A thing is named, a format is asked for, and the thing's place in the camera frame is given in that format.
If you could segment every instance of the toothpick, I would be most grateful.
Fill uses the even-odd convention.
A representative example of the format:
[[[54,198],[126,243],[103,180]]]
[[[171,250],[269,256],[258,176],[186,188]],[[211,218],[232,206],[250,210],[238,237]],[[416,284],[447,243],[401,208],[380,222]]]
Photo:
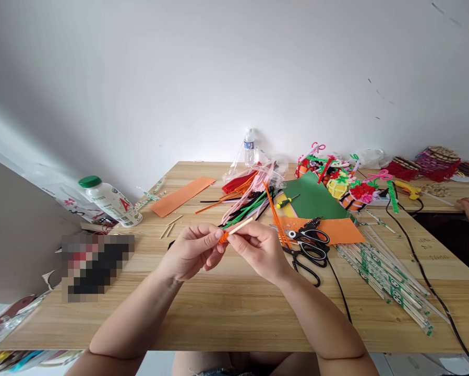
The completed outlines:
[[[181,215],[180,217],[175,218],[173,221],[171,221],[171,222],[170,222],[168,225],[166,225],[166,226],[168,227],[168,226],[171,225],[173,222],[175,222],[176,220],[181,219],[182,217],[183,217],[183,215]]]
[[[168,230],[168,232],[166,233],[165,238],[168,238],[168,235],[170,235],[170,232],[172,232],[172,229],[173,229],[174,226],[175,226],[175,224],[172,224],[170,227],[168,227],[169,230]]]
[[[166,226],[165,230],[161,234],[160,239],[163,239],[163,235],[165,235],[165,232],[167,232],[167,231],[168,231],[168,226]]]
[[[250,218],[247,219],[245,222],[243,222],[241,225],[239,225],[238,227],[236,227],[234,230],[229,231],[229,235],[232,235],[232,234],[236,233],[241,227],[246,226],[248,223],[252,222],[253,219],[254,219],[253,217],[250,217]]]

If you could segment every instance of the tabletop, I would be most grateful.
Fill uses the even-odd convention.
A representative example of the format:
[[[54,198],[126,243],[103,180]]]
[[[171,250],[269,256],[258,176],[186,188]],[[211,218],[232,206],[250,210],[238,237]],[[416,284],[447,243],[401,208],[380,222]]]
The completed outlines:
[[[134,234],[135,254],[106,294],[97,303],[62,303],[61,287],[46,297],[15,331],[0,343],[0,349],[84,349],[102,322],[137,285],[156,268],[167,246],[192,222],[219,224],[229,204],[221,204],[200,214],[194,212],[217,199],[222,174],[229,163],[179,162],[167,174],[163,190],[178,190],[199,176],[217,179],[213,186],[186,202],[165,218],[146,206],[143,221],[117,233]],[[287,178],[294,179],[295,165]],[[375,230],[385,243],[424,285],[400,228],[383,209],[373,211],[397,233],[383,226]],[[159,239],[167,223],[179,215],[170,237]],[[397,218],[409,233],[429,280],[452,312],[459,332],[469,349],[469,268],[432,237],[406,212]],[[263,223],[272,222],[266,210]],[[450,326],[435,315],[434,334],[427,337],[396,304],[386,304],[331,247],[330,261],[338,275],[354,326],[369,351],[401,353],[461,353]],[[329,267],[317,271],[320,290],[341,310],[344,303],[338,283]],[[441,308],[434,297],[430,302]],[[259,277],[230,246],[221,263],[209,272],[201,271],[185,283],[174,300],[162,326],[156,350],[204,351],[312,351],[297,318],[281,292]]]
[[[369,177],[369,173],[378,174],[378,169],[359,169],[360,173],[364,177]],[[412,185],[414,187],[421,187],[422,185],[427,185],[434,183],[431,179],[422,178],[416,179],[412,181],[404,181],[405,183]],[[382,189],[387,188],[387,184],[383,180],[377,180],[379,187]],[[432,198],[430,196],[422,196],[420,199],[424,203],[424,208],[420,211],[421,213],[463,213],[463,207],[457,203],[458,199],[463,197],[469,197],[469,183],[457,182],[457,181],[447,181],[442,182],[442,186],[448,188],[448,193],[450,195],[442,197],[443,200],[452,203],[454,206],[450,206]],[[417,200],[409,199],[408,195],[401,193],[401,188],[398,188],[398,199],[401,205],[405,208],[407,212],[415,212],[418,211],[421,207],[420,202]]]

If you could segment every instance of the orange paper strip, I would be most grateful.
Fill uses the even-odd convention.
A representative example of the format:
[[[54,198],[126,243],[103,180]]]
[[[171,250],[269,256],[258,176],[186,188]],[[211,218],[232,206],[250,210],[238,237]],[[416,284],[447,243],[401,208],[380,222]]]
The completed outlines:
[[[305,218],[280,217],[281,226],[285,231],[298,231],[309,221],[310,219]],[[318,230],[323,231],[330,237],[329,244],[365,242],[365,238],[349,218],[324,219],[318,226]]]
[[[215,179],[200,177],[193,182],[180,188],[177,192],[170,193],[159,201],[151,205],[151,210],[158,214],[161,218],[173,212],[180,205],[188,202],[207,186],[215,182]]]

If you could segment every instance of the yellow glue gun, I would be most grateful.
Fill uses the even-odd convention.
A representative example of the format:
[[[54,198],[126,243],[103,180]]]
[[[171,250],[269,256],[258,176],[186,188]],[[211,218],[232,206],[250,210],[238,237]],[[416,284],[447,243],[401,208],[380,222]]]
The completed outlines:
[[[405,182],[400,182],[398,180],[395,180],[394,184],[397,185],[398,187],[402,188],[403,190],[405,190],[407,192],[410,192],[410,199],[416,200],[416,199],[420,198],[420,195],[418,194],[422,191],[420,188],[414,187],[414,186],[409,185]]]

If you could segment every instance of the green bottle cap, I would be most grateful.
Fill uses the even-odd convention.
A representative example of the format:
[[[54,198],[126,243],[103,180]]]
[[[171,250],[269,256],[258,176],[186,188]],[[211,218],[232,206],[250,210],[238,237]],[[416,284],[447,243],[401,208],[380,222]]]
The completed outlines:
[[[83,178],[78,182],[78,184],[83,188],[92,188],[93,186],[99,185],[100,183],[102,183],[102,179],[95,175]]]

